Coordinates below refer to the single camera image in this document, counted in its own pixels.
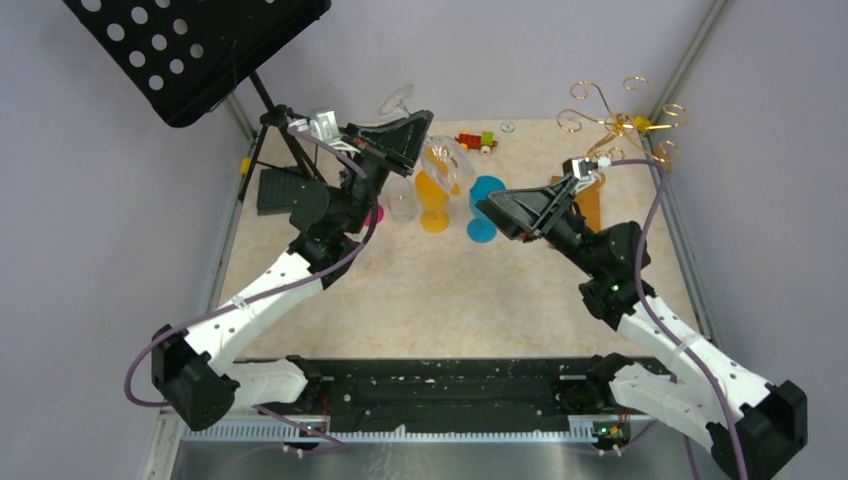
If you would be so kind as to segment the blue wine glass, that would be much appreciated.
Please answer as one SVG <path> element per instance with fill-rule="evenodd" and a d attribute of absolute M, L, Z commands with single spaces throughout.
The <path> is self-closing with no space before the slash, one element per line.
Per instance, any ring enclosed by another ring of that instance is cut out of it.
<path fill-rule="evenodd" d="M 490 192 L 503 189 L 505 189 L 505 184 L 499 178 L 490 175 L 479 176 L 472 185 L 468 199 L 473 218 L 466 227 L 466 233 L 472 241 L 483 244 L 496 237 L 497 228 L 480 211 L 477 202 L 485 200 Z"/>

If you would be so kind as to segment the pink wine glass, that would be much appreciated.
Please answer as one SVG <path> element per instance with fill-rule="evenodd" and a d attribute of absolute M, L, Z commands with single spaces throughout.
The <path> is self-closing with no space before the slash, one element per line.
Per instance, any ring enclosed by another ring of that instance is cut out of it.
<path fill-rule="evenodd" d="M 363 227 L 368 227 L 372 223 L 372 214 L 376 213 L 376 223 L 380 224 L 384 219 L 384 208 L 380 203 L 376 204 L 376 210 L 369 210 L 368 215 L 366 216 Z"/>

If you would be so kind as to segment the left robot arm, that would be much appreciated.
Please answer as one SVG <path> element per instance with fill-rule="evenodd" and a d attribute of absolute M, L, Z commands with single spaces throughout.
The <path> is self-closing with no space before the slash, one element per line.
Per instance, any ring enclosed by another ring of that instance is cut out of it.
<path fill-rule="evenodd" d="M 289 216 L 297 230 L 287 249 L 222 306 L 151 342 L 151 380 L 193 431 L 231 409 L 286 403 L 297 413 L 319 404 L 320 386 L 291 360 L 241 362 L 239 354 L 300 303 L 345 275 L 376 230 L 379 194 L 391 174 L 411 175 L 434 115 L 419 110 L 382 125 L 322 129 L 298 119 L 287 131 L 335 156 L 345 170 L 337 186 L 310 181 Z"/>

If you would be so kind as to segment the clear wine glass back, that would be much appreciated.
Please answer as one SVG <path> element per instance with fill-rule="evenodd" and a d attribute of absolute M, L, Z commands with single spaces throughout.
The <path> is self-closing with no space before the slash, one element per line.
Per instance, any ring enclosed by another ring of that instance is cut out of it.
<path fill-rule="evenodd" d="M 412 83 L 395 89 L 379 106 L 378 118 L 397 120 L 410 116 L 411 111 L 406 103 L 413 93 Z M 426 135 L 420 163 L 430 179 L 451 196 L 458 196 L 463 190 L 467 190 L 468 185 L 476 178 L 465 149 L 458 141 L 446 135 Z"/>

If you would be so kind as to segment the clear wine glass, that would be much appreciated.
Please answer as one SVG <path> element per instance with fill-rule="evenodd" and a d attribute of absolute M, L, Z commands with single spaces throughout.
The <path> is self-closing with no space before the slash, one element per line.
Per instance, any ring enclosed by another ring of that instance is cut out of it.
<path fill-rule="evenodd" d="M 385 184 L 383 194 L 393 221 L 409 223 L 416 217 L 418 209 L 415 190 L 408 178 L 392 178 Z"/>
<path fill-rule="evenodd" d="M 378 118 L 397 120 L 410 116 L 411 111 L 406 103 L 413 93 L 412 83 L 395 89 L 379 106 Z M 446 135 L 426 135 L 420 163 L 430 179 L 451 196 L 458 196 L 463 190 L 467 190 L 468 185 L 476 178 L 465 149 L 458 141 Z"/>

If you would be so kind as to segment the clear wine glass front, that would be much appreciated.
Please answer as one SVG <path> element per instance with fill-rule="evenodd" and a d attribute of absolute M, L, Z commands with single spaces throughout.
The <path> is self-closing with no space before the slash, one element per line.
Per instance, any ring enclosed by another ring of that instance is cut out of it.
<path fill-rule="evenodd" d="M 393 221 L 409 223 L 416 217 L 418 209 L 415 190 L 408 178 L 392 178 L 385 184 L 383 194 Z"/>

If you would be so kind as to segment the yellow wine glass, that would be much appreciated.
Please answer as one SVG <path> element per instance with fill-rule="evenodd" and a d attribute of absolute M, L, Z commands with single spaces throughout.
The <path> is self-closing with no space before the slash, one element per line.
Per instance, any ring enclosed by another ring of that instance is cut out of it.
<path fill-rule="evenodd" d="M 449 194 L 424 171 L 415 176 L 414 187 L 423 209 L 419 220 L 421 227 L 429 233 L 446 230 L 450 225 L 450 216 L 446 210 L 450 200 Z"/>

